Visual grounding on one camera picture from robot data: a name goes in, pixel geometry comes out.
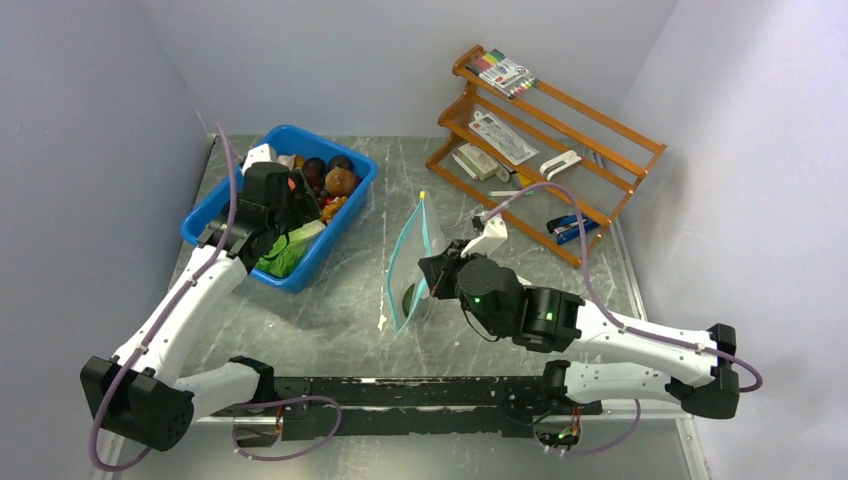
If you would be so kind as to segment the clear zip top bag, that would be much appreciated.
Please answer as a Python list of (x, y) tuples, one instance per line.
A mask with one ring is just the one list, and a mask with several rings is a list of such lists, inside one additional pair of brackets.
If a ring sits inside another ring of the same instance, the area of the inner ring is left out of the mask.
[(420, 320), (402, 318), (401, 297), (410, 284), (425, 281), (418, 267), (418, 260), (440, 254), (446, 245), (432, 196), (427, 191), (421, 191), (416, 208), (399, 234), (386, 274), (386, 291), (394, 329), (397, 333), (400, 333), (410, 322), (421, 322), (430, 317), (435, 303), (433, 297), (430, 296), (429, 312)]

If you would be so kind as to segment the green napa cabbage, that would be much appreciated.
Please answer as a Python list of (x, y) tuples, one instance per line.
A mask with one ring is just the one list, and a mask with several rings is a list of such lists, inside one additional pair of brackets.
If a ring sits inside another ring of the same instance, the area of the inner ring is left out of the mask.
[(325, 229), (323, 222), (315, 220), (281, 235), (271, 250), (260, 258), (256, 268), (276, 278), (290, 276)]

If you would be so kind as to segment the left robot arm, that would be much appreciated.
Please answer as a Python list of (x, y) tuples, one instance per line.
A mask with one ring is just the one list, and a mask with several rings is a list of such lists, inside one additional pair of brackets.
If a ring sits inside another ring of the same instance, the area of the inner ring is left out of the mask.
[(302, 173), (276, 162), (247, 167), (229, 187), (229, 201), (198, 235), (177, 284), (148, 320), (110, 357), (93, 356), (83, 366), (92, 454), (101, 431), (164, 452), (198, 418), (234, 405), (261, 416), (275, 406), (274, 370), (258, 360), (236, 356), (205, 374), (180, 375), (216, 302), (249, 276), (280, 237), (320, 214)]

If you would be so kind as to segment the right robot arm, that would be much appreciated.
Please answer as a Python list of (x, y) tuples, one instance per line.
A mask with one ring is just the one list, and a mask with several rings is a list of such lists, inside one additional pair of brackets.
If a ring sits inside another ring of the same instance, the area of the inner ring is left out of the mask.
[(551, 287), (524, 285), (511, 269), (482, 254), (462, 257), (460, 243), (418, 260), (433, 297), (456, 299), (486, 339), (509, 339), (538, 353), (590, 353), (604, 363), (589, 366), (550, 361), (539, 391), (550, 413), (612, 399), (650, 399), (677, 404), (693, 415), (726, 420), (736, 415), (741, 388), (728, 355), (735, 331), (674, 329), (619, 314)]

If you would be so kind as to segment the green white box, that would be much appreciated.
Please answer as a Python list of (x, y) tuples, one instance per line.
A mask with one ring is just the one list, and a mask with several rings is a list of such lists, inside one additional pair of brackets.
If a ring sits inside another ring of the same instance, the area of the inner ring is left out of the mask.
[(474, 180), (487, 180), (498, 170), (497, 162), (472, 144), (466, 143), (459, 146), (454, 157)]

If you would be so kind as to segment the orange yellow corn piece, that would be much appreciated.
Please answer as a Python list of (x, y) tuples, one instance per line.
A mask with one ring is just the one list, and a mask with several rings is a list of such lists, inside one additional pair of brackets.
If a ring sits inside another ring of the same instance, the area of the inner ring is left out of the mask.
[(339, 213), (339, 211), (345, 206), (347, 203), (347, 196), (339, 196), (335, 197), (335, 200), (322, 209), (320, 221), (325, 225), (329, 225), (333, 218)]

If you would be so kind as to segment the blue stapler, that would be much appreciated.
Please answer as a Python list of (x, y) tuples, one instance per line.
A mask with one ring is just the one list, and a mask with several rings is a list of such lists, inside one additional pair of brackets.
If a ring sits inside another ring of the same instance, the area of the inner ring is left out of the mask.
[(600, 227), (588, 216), (582, 216), (581, 219), (582, 221), (579, 222), (574, 214), (555, 217), (546, 223), (546, 229), (554, 236), (557, 245), (563, 245), (579, 237), (579, 223), (583, 225), (586, 232)]

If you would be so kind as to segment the blue plastic bin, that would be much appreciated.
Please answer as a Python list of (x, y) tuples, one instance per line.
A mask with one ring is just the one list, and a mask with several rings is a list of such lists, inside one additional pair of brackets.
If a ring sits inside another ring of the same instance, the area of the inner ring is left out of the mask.
[[(358, 179), (355, 189), (347, 196), (346, 201), (334, 195), (320, 204), (325, 209), (333, 206), (335, 212), (289, 275), (277, 277), (261, 270), (251, 273), (253, 278), (266, 285), (289, 294), (297, 294), (310, 284), (313, 274), (328, 259), (337, 241), (364, 207), (370, 185), (377, 176), (378, 166), (369, 157), (349, 147), (291, 124), (272, 128), (255, 140), (254, 144), (256, 146), (269, 144), (278, 154), (300, 155), (307, 159), (316, 157), (326, 164), (336, 157), (344, 156), (349, 159), (352, 174)], [(203, 196), (184, 217), (180, 225), (182, 239), (191, 245), (196, 245), (198, 237), (208, 222), (225, 209), (228, 201), (229, 180), (223, 179), (218, 181), (211, 192)]]

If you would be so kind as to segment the packaged item in blister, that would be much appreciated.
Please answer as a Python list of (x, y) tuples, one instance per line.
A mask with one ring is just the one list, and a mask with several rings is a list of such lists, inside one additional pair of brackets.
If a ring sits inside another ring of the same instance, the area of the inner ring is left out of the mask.
[(491, 112), (475, 110), (469, 128), (513, 165), (520, 165), (538, 154), (537, 149)]

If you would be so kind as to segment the dark plum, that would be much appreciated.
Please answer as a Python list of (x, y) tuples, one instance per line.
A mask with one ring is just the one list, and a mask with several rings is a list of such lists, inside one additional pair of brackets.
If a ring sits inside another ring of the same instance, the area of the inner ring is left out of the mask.
[(329, 171), (334, 169), (344, 169), (350, 172), (353, 172), (355, 167), (352, 160), (346, 155), (336, 155), (332, 157), (327, 163), (327, 169)]

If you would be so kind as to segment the orange wooden shelf rack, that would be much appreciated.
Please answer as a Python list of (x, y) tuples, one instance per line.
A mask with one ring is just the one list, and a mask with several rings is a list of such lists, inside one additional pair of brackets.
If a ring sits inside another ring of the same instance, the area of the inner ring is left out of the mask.
[[(452, 72), (465, 86), (437, 120), (449, 136), (426, 166), (485, 208), (494, 208), (497, 200), (452, 171), (455, 163), (449, 156), (468, 143), (497, 161), (506, 161), (469, 128), (475, 110), (497, 116), (538, 150), (514, 168), (533, 181), (529, 186), (537, 195), (527, 205), (513, 203), (504, 212), (504, 220), (578, 268), (582, 264), (579, 242), (557, 245), (553, 236), (543, 231), (543, 221), (580, 212), (600, 225), (587, 235), (588, 246), (596, 247), (667, 147), (544, 81), (514, 100), (507, 99), (465, 69), (470, 60), (484, 53), (483, 46), (476, 45), (454, 62)], [(540, 174), (540, 165), (568, 150), (582, 156), (582, 162), (548, 181)]]

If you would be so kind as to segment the white stapler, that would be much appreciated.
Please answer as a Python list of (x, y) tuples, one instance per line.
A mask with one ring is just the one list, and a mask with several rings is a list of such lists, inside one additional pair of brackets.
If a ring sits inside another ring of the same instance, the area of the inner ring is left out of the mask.
[(543, 162), (539, 167), (539, 172), (548, 181), (554, 176), (565, 172), (566, 170), (578, 166), (583, 160), (583, 157), (577, 154), (574, 150), (563, 152), (546, 162)]

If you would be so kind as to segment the garlic bulb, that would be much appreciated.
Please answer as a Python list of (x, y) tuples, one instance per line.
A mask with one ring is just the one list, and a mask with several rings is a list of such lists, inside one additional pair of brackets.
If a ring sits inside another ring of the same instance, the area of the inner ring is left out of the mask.
[(286, 168), (293, 170), (296, 168), (296, 156), (295, 155), (278, 155), (277, 162)]

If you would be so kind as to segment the pack of coloured markers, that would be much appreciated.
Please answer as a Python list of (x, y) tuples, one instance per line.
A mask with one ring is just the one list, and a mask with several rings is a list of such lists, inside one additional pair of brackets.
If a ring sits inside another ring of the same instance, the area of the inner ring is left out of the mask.
[(514, 100), (536, 88), (539, 83), (539, 80), (526, 67), (512, 61), (497, 49), (492, 49), (470, 60), (465, 69), (509, 100)]

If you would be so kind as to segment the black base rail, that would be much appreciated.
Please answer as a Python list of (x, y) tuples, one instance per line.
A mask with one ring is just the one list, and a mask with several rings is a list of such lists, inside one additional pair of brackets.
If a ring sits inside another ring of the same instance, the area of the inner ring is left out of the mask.
[(499, 434), (529, 438), (544, 420), (573, 411), (598, 415), (600, 402), (579, 405), (539, 376), (376, 378), (277, 377), (282, 437)]

